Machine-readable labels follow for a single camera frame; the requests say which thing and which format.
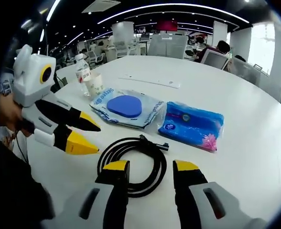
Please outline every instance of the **blue package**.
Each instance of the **blue package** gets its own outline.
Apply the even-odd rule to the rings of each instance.
[[[216,142],[223,124],[224,116],[221,114],[167,102],[167,111],[159,133],[189,145],[216,151]]]

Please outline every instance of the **round table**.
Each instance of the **round table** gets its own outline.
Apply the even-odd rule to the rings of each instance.
[[[150,195],[129,199],[125,228],[173,229],[180,227],[174,202],[172,161],[195,163],[208,181],[215,181],[240,202],[251,217],[270,220],[281,208],[281,104],[249,82],[219,69],[185,60],[127,56],[95,69],[106,87],[133,89],[164,101],[179,101],[189,106],[224,115],[224,133],[218,151],[208,153],[158,135],[156,125],[136,130],[111,125],[101,120],[82,97],[78,82],[71,82],[56,95],[85,111],[101,126],[101,132],[82,133],[102,152],[115,140],[144,134],[150,141],[169,143],[165,152],[166,175]],[[179,89],[137,82],[162,79],[180,83]],[[96,179],[100,154],[71,156],[28,138],[29,161],[33,177],[51,194],[56,213],[75,191]],[[151,172],[151,158],[137,152],[124,156],[131,161],[130,181],[141,182]]]

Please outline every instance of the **blue sponge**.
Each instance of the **blue sponge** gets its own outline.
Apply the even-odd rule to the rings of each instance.
[[[141,114],[141,101],[130,95],[121,95],[107,103],[107,109],[126,118],[135,118]]]

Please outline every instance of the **coiled cable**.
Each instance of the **coiled cable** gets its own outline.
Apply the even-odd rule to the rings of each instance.
[[[102,168],[110,162],[118,161],[127,152],[137,150],[153,159],[153,170],[151,174],[143,182],[128,184],[128,196],[132,198],[144,197],[153,192],[161,183],[166,173],[167,162],[162,150],[168,151],[169,145],[155,144],[146,139],[145,136],[127,137],[113,142],[101,154],[98,165],[97,174],[99,175]]]

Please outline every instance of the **pink flower graphic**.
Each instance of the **pink flower graphic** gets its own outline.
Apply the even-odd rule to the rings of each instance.
[[[209,134],[208,136],[205,135],[203,138],[203,144],[201,145],[203,148],[216,151],[217,150],[217,139],[215,135]]]

